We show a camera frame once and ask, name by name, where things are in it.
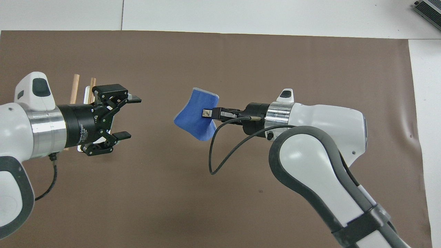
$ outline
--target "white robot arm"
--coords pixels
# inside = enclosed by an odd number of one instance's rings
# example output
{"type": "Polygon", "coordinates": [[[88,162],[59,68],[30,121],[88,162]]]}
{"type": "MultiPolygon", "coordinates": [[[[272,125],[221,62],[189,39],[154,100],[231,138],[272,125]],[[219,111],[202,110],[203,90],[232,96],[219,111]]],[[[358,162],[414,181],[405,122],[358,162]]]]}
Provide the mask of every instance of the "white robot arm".
{"type": "MultiPolygon", "coordinates": [[[[272,140],[269,165],[274,176],[312,205],[342,247],[409,247],[387,212],[349,171],[366,150],[366,121],[361,112],[295,103],[292,89],[284,89],[271,104],[250,103],[243,111],[205,109],[202,116],[242,125],[249,138],[272,140]]],[[[211,162],[209,167],[212,174],[220,168],[212,172],[211,162]]]]}
{"type": "Polygon", "coordinates": [[[13,103],[0,105],[0,239],[17,230],[34,206],[34,191],[22,162],[81,145],[88,155],[110,153],[128,132],[110,134],[113,116],[141,102],[119,84],[95,86],[92,104],[55,105],[47,77],[32,72],[15,89],[13,103]],[[105,138],[101,143],[94,141],[105,138]]]}

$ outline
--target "black vent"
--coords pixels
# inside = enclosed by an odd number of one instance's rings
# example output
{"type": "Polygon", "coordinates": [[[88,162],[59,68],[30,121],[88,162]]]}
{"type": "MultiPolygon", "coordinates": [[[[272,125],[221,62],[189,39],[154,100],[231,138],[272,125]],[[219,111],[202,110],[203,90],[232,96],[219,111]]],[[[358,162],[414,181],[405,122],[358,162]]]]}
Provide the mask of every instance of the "black vent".
{"type": "Polygon", "coordinates": [[[438,29],[441,28],[441,14],[434,10],[427,3],[421,2],[420,4],[415,6],[415,9],[419,10],[421,14],[425,15],[424,17],[426,19],[429,19],[430,21],[438,25],[438,29]]]}
{"type": "Polygon", "coordinates": [[[441,10],[441,1],[440,0],[429,0],[429,2],[433,3],[436,7],[441,10]]]}

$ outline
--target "brown paper sheet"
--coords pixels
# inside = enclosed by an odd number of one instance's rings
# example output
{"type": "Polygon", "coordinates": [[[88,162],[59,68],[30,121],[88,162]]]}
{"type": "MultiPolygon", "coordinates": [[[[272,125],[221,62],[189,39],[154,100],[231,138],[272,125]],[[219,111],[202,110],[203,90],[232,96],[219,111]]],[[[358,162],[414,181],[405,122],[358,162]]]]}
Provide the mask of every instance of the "brown paper sheet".
{"type": "MultiPolygon", "coordinates": [[[[6,247],[339,247],[312,207],[280,184],[271,143],[253,138],[215,176],[208,142],[173,124],[192,87],[219,106],[271,103],[284,88],[296,102],[357,109],[367,152],[351,167],[412,247],[431,247],[407,40],[144,31],[3,31],[0,104],[16,84],[44,72],[57,104],[79,99],[90,78],[120,83],[127,105],[113,131],[129,131],[108,155],[59,157],[57,183],[6,247]]],[[[225,127],[214,161],[245,137],[225,127]]],[[[36,195],[52,179],[47,158],[24,162],[36,195]]]]}

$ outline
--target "silver metal band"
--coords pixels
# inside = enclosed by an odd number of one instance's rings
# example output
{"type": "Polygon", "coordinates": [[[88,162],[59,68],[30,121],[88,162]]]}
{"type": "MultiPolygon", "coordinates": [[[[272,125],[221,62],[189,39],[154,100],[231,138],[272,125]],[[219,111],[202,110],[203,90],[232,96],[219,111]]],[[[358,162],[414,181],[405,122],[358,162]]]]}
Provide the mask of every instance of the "silver metal band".
{"type": "MultiPolygon", "coordinates": [[[[277,126],[277,125],[288,125],[289,114],[293,107],[293,102],[283,102],[283,101],[274,101],[269,105],[268,111],[265,116],[265,128],[277,126]]],[[[276,139],[282,132],[288,130],[288,128],[276,128],[266,132],[266,136],[268,137],[268,133],[272,132],[274,137],[272,140],[276,139]]]]}
{"type": "Polygon", "coordinates": [[[55,107],[49,111],[33,111],[22,106],[29,118],[34,136],[31,158],[44,157],[63,150],[66,145],[67,129],[63,114],[55,107]]]}

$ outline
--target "blue sponge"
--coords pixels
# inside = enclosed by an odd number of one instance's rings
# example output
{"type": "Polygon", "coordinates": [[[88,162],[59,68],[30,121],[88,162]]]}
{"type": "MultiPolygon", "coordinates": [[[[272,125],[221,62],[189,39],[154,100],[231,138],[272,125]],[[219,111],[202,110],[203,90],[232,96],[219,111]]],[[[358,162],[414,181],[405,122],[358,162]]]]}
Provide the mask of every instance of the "blue sponge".
{"type": "Polygon", "coordinates": [[[176,126],[189,132],[199,140],[211,139],[216,130],[216,125],[212,119],[203,118],[202,111],[203,109],[215,108],[218,101],[218,95],[199,88],[193,88],[187,105],[175,117],[176,126]]]}

